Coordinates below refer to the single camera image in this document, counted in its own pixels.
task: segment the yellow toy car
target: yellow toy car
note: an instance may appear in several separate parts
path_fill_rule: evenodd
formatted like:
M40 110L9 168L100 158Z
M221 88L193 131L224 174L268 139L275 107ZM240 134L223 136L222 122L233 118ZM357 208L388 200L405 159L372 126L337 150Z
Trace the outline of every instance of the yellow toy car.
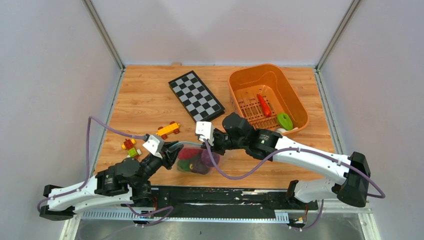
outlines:
M170 133L174 133L174 134L180 133L180 124L172 121L166 127L160 126L157 129L156 135L159 135L162 139L165 140L168 138L168 134Z

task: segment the red chili pepper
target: red chili pepper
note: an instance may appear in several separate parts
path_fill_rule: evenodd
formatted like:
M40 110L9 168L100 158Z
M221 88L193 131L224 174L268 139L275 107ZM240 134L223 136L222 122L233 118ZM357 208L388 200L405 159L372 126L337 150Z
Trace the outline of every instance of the red chili pepper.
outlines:
M257 94L257 99L259 100L260 106L262 107L263 115L265 115L267 118L271 117L271 109L259 93Z

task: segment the white backdrop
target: white backdrop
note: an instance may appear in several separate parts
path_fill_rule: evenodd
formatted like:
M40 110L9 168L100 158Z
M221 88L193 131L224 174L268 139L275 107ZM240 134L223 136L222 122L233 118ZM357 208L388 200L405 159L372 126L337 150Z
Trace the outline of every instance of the white backdrop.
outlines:
M56 240L36 204L84 180L87 118L106 120L119 70L81 0L2 1L0 36L0 239Z
M315 65L351 0L93 3L127 65Z
M364 0L323 69L346 154L367 156L386 199L383 240L423 239L424 2Z

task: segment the wood grain surface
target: wood grain surface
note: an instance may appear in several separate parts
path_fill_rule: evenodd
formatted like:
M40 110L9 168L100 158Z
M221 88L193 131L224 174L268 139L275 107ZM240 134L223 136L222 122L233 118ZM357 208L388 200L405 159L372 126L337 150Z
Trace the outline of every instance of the wood grain surface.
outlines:
M169 88L168 82L194 70L208 86L216 98L226 108L225 114L212 121L216 128L223 130L222 120L234 111L230 102L227 80L240 66L151 66L130 65L126 68L119 95L114 106L110 126L126 133L136 135L155 134L158 127L167 126L171 121L181 124L179 134L170 134L167 141L198 142L194 134L196 124ZM333 143L326 122L321 98L313 70L301 67L283 67L283 72L298 93L309 112L309 125L293 140L323 151L333 152ZM95 173L121 162L127 155L121 144L125 137L108 131L98 159ZM139 140L136 147L148 151ZM245 154L243 150L227 151L220 164L221 169L230 176L240 176L250 171L260 161ZM230 180L215 169L208 175L179 172L174 166L171 170L162 167L151 178L152 185L170 186L210 186L210 187L249 187L249 188L287 188L292 180L314 180L321 175L286 163L266 162L251 176L241 180Z

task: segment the orange basket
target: orange basket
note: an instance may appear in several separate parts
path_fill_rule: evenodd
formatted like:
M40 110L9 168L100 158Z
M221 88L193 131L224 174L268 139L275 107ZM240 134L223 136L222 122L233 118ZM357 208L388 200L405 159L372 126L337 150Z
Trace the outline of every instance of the orange basket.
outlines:
M230 99L235 112L255 128L275 131L280 128L277 114L290 116L295 130L284 132L292 138L309 123L309 114L283 71L273 64L261 64L233 72L228 79ZM265 117L257 94L271 109Z

